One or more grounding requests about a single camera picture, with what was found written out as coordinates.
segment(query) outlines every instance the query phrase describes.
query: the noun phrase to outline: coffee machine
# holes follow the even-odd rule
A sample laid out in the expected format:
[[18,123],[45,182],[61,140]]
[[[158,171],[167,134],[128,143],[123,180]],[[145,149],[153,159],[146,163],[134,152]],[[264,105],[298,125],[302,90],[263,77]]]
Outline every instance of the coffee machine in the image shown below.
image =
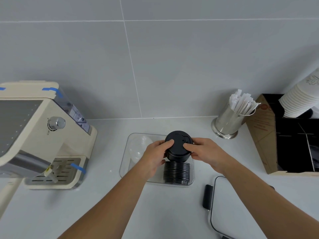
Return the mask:
[[[81,184],[97,131],[58,83],[0,84],[0,121],[0,177],[14,178],[7,185],[11,191],[22,178],[29,189]],[[0,193],[0,201],[9,190]]]

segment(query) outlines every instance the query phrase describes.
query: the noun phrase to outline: stack of black lids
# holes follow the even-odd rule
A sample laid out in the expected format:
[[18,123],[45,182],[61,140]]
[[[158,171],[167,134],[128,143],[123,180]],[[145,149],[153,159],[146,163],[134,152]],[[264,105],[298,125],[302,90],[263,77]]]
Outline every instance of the stack of black lids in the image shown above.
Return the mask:
[[165,141],[173,139],[172,147],[165,151],[169,161],[165,163],[165,183],[188,185],[190,181],[190,164],[185,163],[190,156],[190,151],[183,147],[184,143],[193,144],[192,138],[183,131],[174,131],[166,136]]

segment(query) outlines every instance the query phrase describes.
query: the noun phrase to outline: wall tile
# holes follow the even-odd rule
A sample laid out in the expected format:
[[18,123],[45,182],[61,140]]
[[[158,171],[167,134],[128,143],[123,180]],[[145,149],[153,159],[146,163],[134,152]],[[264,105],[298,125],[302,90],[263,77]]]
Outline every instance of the wall tile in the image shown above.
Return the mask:
[[141,117],[123,22],[0,24],[0,83],[52,80],[88,119]]
[[126,29],[143,117],[218,115],[236,88],[255,98],[281,92],[319,60],[316,20],[132,21]]
[[0,21],[122,19],[120,0],[0,0]]
[[319,0],[121,0],[125,20],[319,17]]

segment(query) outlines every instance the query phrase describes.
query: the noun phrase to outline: person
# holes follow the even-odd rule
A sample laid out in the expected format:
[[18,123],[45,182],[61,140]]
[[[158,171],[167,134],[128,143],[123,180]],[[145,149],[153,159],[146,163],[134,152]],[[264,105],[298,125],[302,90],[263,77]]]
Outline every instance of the person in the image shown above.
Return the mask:
[[[249,169],[208,138],[184,144],[195,160],[208,163],[231,183],[268,239],[319,238],[319,222],[291,204]],[[122,237],[146,181],[165,163],[165,150],[174,141],[150,144],[140,161],[92,209],[59,238]]]

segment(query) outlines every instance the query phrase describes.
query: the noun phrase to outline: black cup lid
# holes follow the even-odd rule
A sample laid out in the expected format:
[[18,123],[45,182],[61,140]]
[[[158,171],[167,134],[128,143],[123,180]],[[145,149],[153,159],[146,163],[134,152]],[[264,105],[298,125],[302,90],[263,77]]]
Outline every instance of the black cup lid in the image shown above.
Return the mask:
[[187,154],[190,154],[190,151],[186,150],[183,147],[184,143],[193,144],[192,138],[183,131],[174,131],[171,132],[169,135],[166,136],[165,141],[169,141],[173,139],[174,144],[171,146],[167,151],[169,151],[172,155],[177,157],[182,157]]

